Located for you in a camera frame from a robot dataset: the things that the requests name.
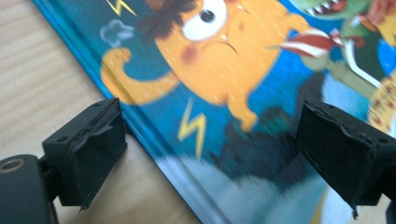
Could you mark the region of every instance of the wooden surface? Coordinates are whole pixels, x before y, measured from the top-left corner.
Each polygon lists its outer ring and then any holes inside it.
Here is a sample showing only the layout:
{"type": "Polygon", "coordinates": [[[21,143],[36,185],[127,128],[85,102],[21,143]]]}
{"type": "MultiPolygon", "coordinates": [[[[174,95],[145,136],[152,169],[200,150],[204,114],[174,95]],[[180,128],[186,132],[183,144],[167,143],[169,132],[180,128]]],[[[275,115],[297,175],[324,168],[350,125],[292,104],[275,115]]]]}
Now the wooden surface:
{"type": "MultiPolygon", "coordinates": [[[[41,157],[44,139],[101,99],[30,1],[0,0],[0,160],[22,153],[41,157]]],[[[89,210],[79,213],[55,201],[60,222],[197,222],[146,152],[131,136],[127,142],[89,210]]],[[[353,223],[385,223],[387,204],[364,208],[353,223]]]]}

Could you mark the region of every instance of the white eyeball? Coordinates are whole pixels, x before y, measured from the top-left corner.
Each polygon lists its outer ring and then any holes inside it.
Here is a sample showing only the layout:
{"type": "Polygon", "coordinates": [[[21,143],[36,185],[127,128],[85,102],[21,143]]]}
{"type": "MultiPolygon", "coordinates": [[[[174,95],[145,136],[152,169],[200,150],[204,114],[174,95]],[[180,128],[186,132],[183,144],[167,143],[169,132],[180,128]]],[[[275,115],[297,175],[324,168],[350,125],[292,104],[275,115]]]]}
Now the white eyeball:
{"type": "Polygon", "coordinates": [[[215,35],[227,21],[227,6],[223,0],[204,0],[201,12],[187,20],[183,35],[190,41],[203,41],[215,35]]]}

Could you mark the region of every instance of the book cover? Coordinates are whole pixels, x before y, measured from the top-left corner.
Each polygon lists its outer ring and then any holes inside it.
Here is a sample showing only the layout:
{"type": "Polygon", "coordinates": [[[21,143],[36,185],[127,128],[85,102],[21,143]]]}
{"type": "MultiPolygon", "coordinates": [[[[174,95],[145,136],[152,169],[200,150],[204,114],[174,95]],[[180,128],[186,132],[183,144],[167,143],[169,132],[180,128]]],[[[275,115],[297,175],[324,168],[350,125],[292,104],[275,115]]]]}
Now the book cover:
{"type": "Polygon", "coordinates": [[[201,221],[352,219],[294,137],[304,100],[395,134],[394,0],[33,2],[201,221]]]}

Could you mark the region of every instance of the spotted cartoon character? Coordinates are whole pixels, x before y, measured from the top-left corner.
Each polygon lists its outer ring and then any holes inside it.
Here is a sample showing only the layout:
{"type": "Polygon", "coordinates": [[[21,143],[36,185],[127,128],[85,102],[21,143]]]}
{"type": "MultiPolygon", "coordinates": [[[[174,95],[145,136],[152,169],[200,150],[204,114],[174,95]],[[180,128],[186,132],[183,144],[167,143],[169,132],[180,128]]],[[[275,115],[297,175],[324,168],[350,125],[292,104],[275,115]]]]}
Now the spotted cartoon character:
{"type": "Polygon", "coordinates": [[[227,105],[249,132],[257,115],[248,98],[276,62],[291,31],[310,27],[276,0],[149,1],[153,13],[141,21],[145,39],[153,39],[172,68],[151,81],[133,79],[123,66],[129,49],[111,49],[103,57],[102,80],[126,104],[143,105],[164,97],[180,82],[212,105],[227,105]]]}

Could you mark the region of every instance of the yellow lightning bolt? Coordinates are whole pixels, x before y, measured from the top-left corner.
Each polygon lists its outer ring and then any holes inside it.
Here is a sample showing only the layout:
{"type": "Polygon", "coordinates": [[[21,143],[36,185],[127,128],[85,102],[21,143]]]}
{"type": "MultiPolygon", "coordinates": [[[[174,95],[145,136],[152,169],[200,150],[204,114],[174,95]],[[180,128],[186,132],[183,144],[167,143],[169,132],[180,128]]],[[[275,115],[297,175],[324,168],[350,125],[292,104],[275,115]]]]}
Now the yellow lightning bolt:
{"type": "Polygon", "coordinates": [[[195,143],[195,156],[201,159],[202,148],[205,140],[205,129],[206,129],[206,117],[203,114],[199,114],[195,119],[190,120],[190,114],[192,109],[192,100],[189,100],[186,111],[184,112],[183,118],[181,119],[180,128],[178,129],[177,138],[179,141],[183,141],[186,137],[190,136],[195,131],[197,132],[197,140],[195,143]]]}
{"type": "Polygon", "coordinates": [[[113,5],[111,5],[111,3],[108,0],[107,0],[107,2],[111,6],[111,8],[117,13],[117,15],[119,15],[119,16],[121,16],[122,7],[125,7],[129,12],[131,12],[134,15],[136,15],[136,13],[134,13],[134,11],[130,7],[128,7],[128,5],[126,5],[126,3],[124,3],[122,0],[116,0],[116,6],[115,7],[113,5]]]}

